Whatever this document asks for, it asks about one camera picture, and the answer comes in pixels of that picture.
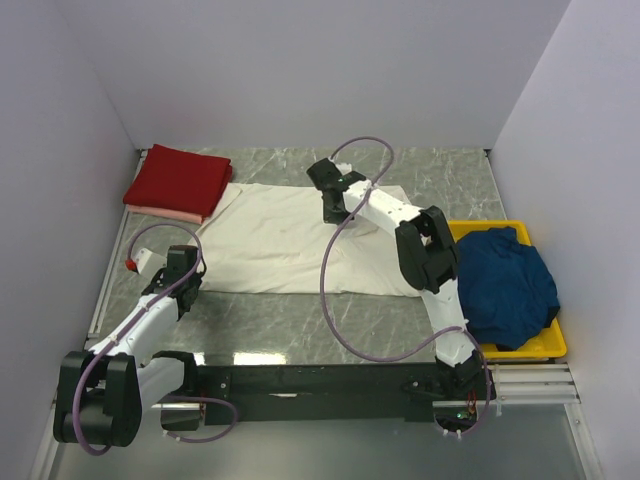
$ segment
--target white backdrop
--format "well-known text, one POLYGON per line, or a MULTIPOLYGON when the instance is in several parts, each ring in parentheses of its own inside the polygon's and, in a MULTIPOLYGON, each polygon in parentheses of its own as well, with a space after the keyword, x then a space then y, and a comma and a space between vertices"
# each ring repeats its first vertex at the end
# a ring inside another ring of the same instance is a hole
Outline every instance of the white backdrop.
POLYGON ((573 0, 493 151, 507 213, 554 274, 607 478, 637 479, 640 5, 573 0))
POLYGON ((0 64, 0 477, 20 480, 87 334, 135 159, 52 2, 0 2, 0 64))
POLYGON ((568 3, 57 0, 138 147, 492 147, 568 3))

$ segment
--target gray marble surface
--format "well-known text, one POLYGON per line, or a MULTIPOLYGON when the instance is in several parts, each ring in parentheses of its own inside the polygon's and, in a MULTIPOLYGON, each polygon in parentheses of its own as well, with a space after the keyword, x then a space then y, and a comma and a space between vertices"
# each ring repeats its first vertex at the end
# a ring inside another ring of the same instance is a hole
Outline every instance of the gray marble surface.
MULTIPOLYGON (((310 186, 305 170, 331 149, 201 149, 203 154, 230 158, 233 181, 271 185, 310 186)), ((352 163, 372 176, 386 158, 382 148, 345 149, 338 161, 352 163)), ((449 219, 504 219, 498 191, 485 152, 481 149, 398 149, 396 164, 383 179, 401 185, 411 202, 437 205, 449 219)), ((318 205, 318 216, 321 206, 318 205)), ((146 281, 124 268, 126 247, 140 228, 158 222, 156 217, 129 215, 118 250, 111 293, 100 328, 106 336, 132 310, 146 281)), ((196 226, 184 224, 195 230, 196 226)), ((158 228, 136 244, 166 253, 172 244, 186 243, 188 235, 177 229, 158 228)), ((331 295, 331 308, 342 334, 356 348, 374 355, 391 355, 415 346, 431 333, 419 298, 331 295)), ((158 350, 201 354, 207 364, 357 363, 333 338, 320 309, 318 295, 230 294, 201 292, 191 312, 167 332, 158 350)), ((427 347, 410 361, 431 361, 427 347)))

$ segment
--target yellow plastic tray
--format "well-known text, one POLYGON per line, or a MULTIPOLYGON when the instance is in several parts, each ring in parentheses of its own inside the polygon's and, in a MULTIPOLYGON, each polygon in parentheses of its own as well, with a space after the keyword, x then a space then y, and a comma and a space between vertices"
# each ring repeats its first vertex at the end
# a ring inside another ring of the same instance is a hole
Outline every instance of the yellow plastic tray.
MULTIPOLYGON (((457 221, 449 222, 449 228, 457 242, 469 232, 489 230, 490 228, 513 227, 516 229, 518 241, 523 245, 531 245, 527 227, 517 220, 482 220, 482 221, 457 221)), ((539 335, 529 339, 518 350, 513 352, 499 352, 495 345, 482 345, 482 350, 490 360, 511 359, 522 360, 528 358, 557 358, 567 354, 567 344, 564 342, 558 319, 554 318, 549 328, 543 328, 539 335)))

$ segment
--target blue cloth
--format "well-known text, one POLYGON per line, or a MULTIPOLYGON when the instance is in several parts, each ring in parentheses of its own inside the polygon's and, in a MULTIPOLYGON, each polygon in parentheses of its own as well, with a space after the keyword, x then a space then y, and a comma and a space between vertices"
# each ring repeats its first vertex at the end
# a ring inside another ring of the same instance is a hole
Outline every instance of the blue cloth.
POLYGON ((512 227, 471 232, 458 241, 458 293, 467 328, 480 343, 517 349, 560 310, 553 277, 535 247, 512 227))

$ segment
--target red folded towel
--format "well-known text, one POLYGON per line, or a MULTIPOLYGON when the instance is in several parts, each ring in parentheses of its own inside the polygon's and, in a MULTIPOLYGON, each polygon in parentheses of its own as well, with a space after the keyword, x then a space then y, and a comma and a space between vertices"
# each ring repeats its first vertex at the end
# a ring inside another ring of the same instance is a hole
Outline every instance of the red folded towel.
POLYGON ((136 207, 194 214, 202 223, 216 208, 231 173, 228 158, 154 145, 122 201, 136 207))

